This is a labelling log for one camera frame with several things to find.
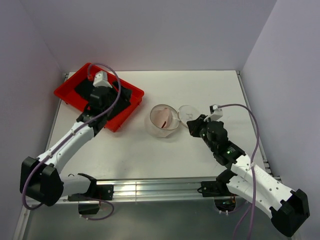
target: black bracket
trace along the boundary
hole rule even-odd
[[[202,197],[226,197],[231,196],[232,193],[226,190],[221,190],[217,181],[202,181],[201,187],[197,189],[198,193],[202,194]]]
[[[82,194],[73,194],[68,196],[69,202],[79,202],[79,201],[86,201],[88,198],[92,199],[99,199],[99,200],[106,200],[111,201],[114,195],[114,186],[111,184],[106,185],[96,185],[95,191],[91,196],[84,196]]]

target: red tray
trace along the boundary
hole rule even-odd
[[[76,109],[83,112],[85,106],[87,105],[87,101],[83,99],[78,93],[75,91],[75,87],[81,83],[84,79],[87,78],[88,66],[90,63],[85,64],[82,68],[80,68],[73,76],[71,76],[67,81],[65,81],[61,86],[59,86],[54,94],[65,101],[67,104],[72,105]],[[104,69],[94,65],[91,67],[90,74],[95,76],[95,74],[99,71],[105,71]],[[117,78],[107,72],[108,82],[112,83],[117,80]],[[105,128],[110,129],[112,132],[116,132],[118,128],[124,123],[124,121],[129,117],[129,115],[135,110],[135,108],[141,103],[142,97],[145,92],[141,89],[131,85],[130,83],[120,79],[121,85],[127,89],[132,90],[130,103],[131,105],[115,116],[113,119],[108,121]]]

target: pink object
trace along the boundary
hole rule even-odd
[[[158,110],[155,114],[153,124],[156,125],[158,128],[166,129],[170,126],[172,121],[172,113],[170,109],[164,108],[162,110]]]

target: black plastic part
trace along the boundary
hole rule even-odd
[[[112,83],[113,86],[115,86],[117,89],[119,89],[119,85],[118,85],[118,81],[114,81]],[[124,86],[121,86],[121,98],[126,100],[126,101],[130,101],[131,98],[131,94],[132,94],[132,90],[125,88]]]
[[[80,203],[78,212],[81,215],[95,215],[99,212],[100,206],[98,203]]]
[[[74,91],[79,94],[83,99],[89,102],[90,94],[92,90],[95,88],[93,85],[93,81],[85,78],[82,82],[80,82],[75,88]]]
[[[204,122],[206,115],[201,114],[196,120],[187,121],[186,124],[192,137],[200,138],[200,131],[206,127]]]
[[[237,163],[237,158],[246,153],[233,142],[229,141],[228,132],[222,121],[204,122],[205,115],[200,115],[196,120],[187,121],[190,135],[202,138],[208,146],[216,161],[231,169]]]
[[[223,184],[217,181],[202,181],[201,182],[201,192],[202,197],[209,198],[209,197],[225,197],[231,196],[232,193],[225,189]]]
[[[85,174],[85,173],[78,173],[78,175],[83,176],[83,177],[90,180],[90,186],[89,186],[88,190],[86,191],[86,193],[83,193],[82,195],[85,197],[93,196],[95,194],[95,192],[97,191],[97,179],[95,179],[93,176],[89,176],[88,174]]]
[[[114,195],[114,186],[111,184],[96,185],[94,192],[88,194],[73,194],[68,196],[69,202],[85,201],[88,198],[111,201]]]
[[[232,193],[229,192],[227,184],[230,182],[232,177],[236,176],[231,170],[224,170],[217,178],[216,181],[202,181],[201,182],[201,192],[202,197],[224,197],[231,196]]]
[[[21,165],[20,193],[31,171],[39,164],[37,159],[27,157]],[[45,163],[32,176],[26,189],[26,195],[47,206],[54,205],[62,196],[64,183],[61,181],[56,168]]]
[[[282,201],[282,206],[276,211],[270,208],[273,226],[286,237],[292,237],[300,226],[310,216],[307,195],[300,189],[291,191],[292,196]]]

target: cable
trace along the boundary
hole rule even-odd
[[[103,202],[105,204],[109,204],[112,208],[111,212],[106,215],[106,216],[103,216],[103,217],[99,217],[99,218],[93,218],[93,217],[88,217],[88,216],[85,216],[85,215],[80,215],[82,218],[86,219],[86,220],[90,220],[90,221],[100,221],[100,220],[104,220],[104,219],[107,219],[108,217],[110,217],[114,211],[115,211],[115,206],[109,202],[109,201],[106,201],[106,200],[101,200],[101,199],[95,199],[95,198],[88,198],[88,200],[90,201],[98,201],[99,203],[100,202]]]
[[[92,119],[86,121],[85,123],[81,124],[78,128],[76,128],[74,130],[74,134],[76,134],[79,130],[81,130],[83,127],[87,126],[88,124],[92,123],[93,121],[95,121],[96,119],[100,118],[101,116],[107,114],[108,112],[110,112],[114,106],[117,104],[119,98],[120,98],[120,94],[121,94],[121,82],[120,82],[120,78],[118,77],[117,73],[108,65],[102,64],[102,63],[92,63],[88,66],[88,77],[90,76],[90,69],[93,65],[101,65],[107,69],[109,69],[114,76],[116,77],[116,80],[118,82],[118,94],[114,100],[114,102],[111,104],[110,107],[108,107],[107,110],[103,111],[102,113],[100,113],[99,115],[93,117]],[[51,151],[51,156],[54,155],[62,146],[64,146],[73,136],[74,134],[69,134],[67,137],[65,137],[65,139],[63,139],[60,144],[58,144],[52,151]],[[27,195],[27,187],[30,183],[31,178],[33,177],[33,175],[39,170],[39,168],[41,168],[41,166],[46,163],[51,157],[48,155],[46,156],[41,162],[38,163],[38,165],[31,171],[31,173],[29,174],[29,176],[27,177],[25,184],[23,186],[23,190],[22,190],[22,204],[23,206],[28,209],[28,210],[35,210],[37,208],[39,208],[40,206],[42,206],[43,204],[40,203],[39,205],[36,205],[34,207],[29,206],[27,204],[27,199],[26,199],[26,195]]]
[[[245,219],[245,217],[247,216],[247,214],[249,213],[250,209],[251,209],[252,206],[249,206],[247,208],[247,210],[244,212],[243,216],[240,218],[240,220],[238,221],[238,223],[236,224],[235,228],[234,228],[234,231],[233,231],[233,234],[232,234],[232,240],[235,239],[236,237],[236,232],[241,224],[241,222]]]
[[[259,127],[258,127],[258,122],[257,122],[257,119],[256,119],[254,113],[247,106],[244,106],[242,104],[232,103],[232,104],[226,104],[226,105],[218,106],[218,108],[222,109],[222,108],[233,107],[233,106],[238,106],[238,107],[242,107],[242,108],[246,109],[249,112],[249,114],[251,115],[251,117],[252,117],[252,119],[254,121],[254,124],[255,124],[256,144],[255,144],[255,147],[254,147],[254,150],[252,152],[251,159],[250,159],[250,163],[252,164],[254,162],[254,158],[255,158],[256,152],[257,152],[258,147],[259,147],[260,132],[259,132]],[[248,231],[248,235],[247,235],[247,239],[248,240],[251,238],[252,229],[253,229],[253,226],[254,226],[254,216],[255,216],[255,207],[256,207],[256,194],[257,194],[256,174],[255,174],[255,170],[254,170],[253,167],[251,168],[251,171],[252,171],[252,180],[253,180],[253,196],[252,196],[252,205],[251,205],[250,225],[249,225],[249,231]],[[242,218],[239,220],[239,222],[238,222],[239,225],[244,220],[245,215],[243,215]]]

